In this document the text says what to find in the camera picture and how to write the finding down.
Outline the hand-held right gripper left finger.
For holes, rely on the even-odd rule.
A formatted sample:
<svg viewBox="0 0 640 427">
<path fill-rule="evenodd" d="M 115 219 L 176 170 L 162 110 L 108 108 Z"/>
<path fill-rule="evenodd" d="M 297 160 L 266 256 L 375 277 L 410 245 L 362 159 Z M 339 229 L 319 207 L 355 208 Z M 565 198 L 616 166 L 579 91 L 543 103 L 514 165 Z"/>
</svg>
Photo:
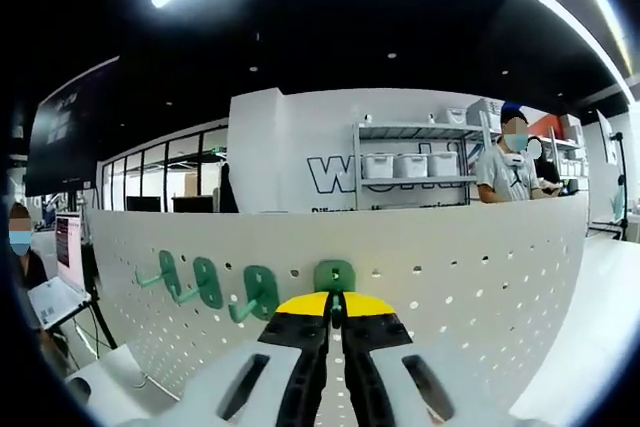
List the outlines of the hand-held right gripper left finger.
<svg viewBox="0 0 640 427">
<path fill-rule="evenodd" d="M 127 426 L 312 426 L 327 381 L 330 294 L 280 305 L 258 339 L 204 367 L 179 402 Z"/>
</svg>

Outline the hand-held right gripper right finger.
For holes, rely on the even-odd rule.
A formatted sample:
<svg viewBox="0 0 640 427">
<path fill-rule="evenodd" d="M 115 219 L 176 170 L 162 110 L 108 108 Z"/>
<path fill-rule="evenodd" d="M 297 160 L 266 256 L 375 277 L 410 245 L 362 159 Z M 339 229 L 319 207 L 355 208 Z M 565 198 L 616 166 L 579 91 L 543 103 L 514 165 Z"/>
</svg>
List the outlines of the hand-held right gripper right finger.
<svg viewBox="0 0 640 427">
<path fill-rule="evenodd" d="M 541 426 L 496 406 L 477 378 L 416 343 L 385 301 L 339 294 L 344 379 L 360 426 Z"/>
</svg>

